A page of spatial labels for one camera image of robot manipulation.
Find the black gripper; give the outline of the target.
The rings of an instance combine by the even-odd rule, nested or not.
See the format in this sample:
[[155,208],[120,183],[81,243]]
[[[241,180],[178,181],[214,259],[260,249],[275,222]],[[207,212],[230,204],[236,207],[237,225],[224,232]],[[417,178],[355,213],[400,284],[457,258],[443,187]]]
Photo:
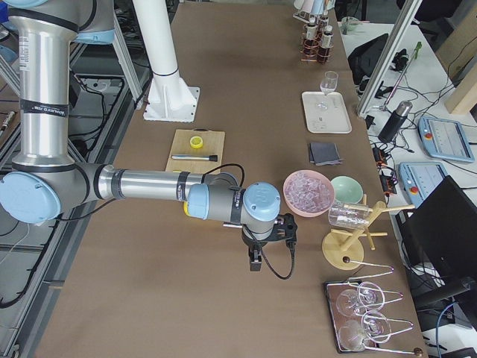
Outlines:
[[242,230],[242,241],[249,247],[250,271],[260,271],[262,255],[261,250],[257,247],[263,247],[269,242],[284,241],[289,248],[293,248],[297,243],[297,224],[292,214],[279,214],[271,232],[266,233],[263,239],[259,239],[259,234],[257,233],[253,233],[253,235],[254,238],[251,238],[247,235],[245,229]]

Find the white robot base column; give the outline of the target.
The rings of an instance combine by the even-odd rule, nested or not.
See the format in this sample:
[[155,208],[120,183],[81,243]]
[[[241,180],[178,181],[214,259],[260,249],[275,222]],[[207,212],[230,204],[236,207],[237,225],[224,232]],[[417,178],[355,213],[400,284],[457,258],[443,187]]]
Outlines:
[[144,119],[193,122],[200,89],[180,76],[165,2],[138,0],[133,6],[153,74]]

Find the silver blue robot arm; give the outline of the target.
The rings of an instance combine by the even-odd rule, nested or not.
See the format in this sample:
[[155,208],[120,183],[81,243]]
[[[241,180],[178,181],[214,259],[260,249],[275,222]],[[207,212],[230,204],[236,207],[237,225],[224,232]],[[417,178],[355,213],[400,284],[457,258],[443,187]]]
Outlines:
[[252,271],[267,261],[269,242],[294,251],[297,226],[280,213],[279,192],[269,183],[243,187],[220,169],[133,171],[69,155],[69,46],[113,42],[112,1],[9,1],[8,14],[19,33],[20,69],[21,150],[1,180],[1,205],[12,217],[37,224],[90,201],[177,200],[191,217],[239,226]]

